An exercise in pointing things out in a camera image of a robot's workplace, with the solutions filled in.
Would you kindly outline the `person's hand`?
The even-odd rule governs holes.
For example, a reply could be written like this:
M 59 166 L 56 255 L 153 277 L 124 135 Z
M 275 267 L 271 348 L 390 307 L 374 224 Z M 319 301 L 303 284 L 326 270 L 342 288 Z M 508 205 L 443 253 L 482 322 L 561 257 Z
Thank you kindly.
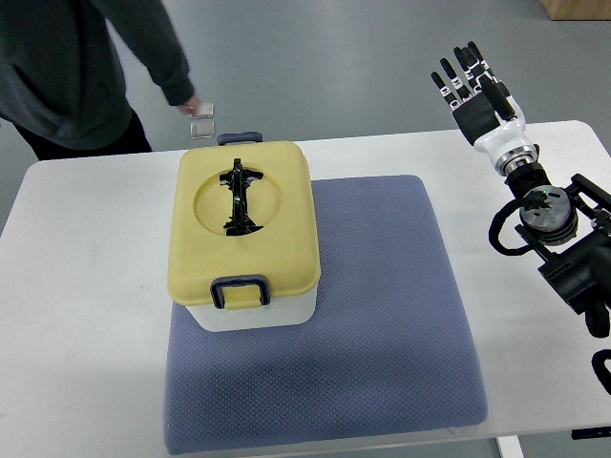
M 200 112 L 201 99 L 198 95 L 193 95 L 186 102 L 177 106 L 177 109 L 184 115 L 195 116 Z

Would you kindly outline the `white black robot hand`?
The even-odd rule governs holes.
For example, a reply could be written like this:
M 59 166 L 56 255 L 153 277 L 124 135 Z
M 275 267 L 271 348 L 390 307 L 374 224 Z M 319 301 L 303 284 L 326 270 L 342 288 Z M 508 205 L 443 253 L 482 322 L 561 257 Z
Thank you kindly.
M 524 113 L 475 42 L 453 52 L 462 74 L 442 58 L 444 73 L 433 72 L 431 78 L 468 143 L 503 177 L 537 162 L 538 148 L 525 135 Z

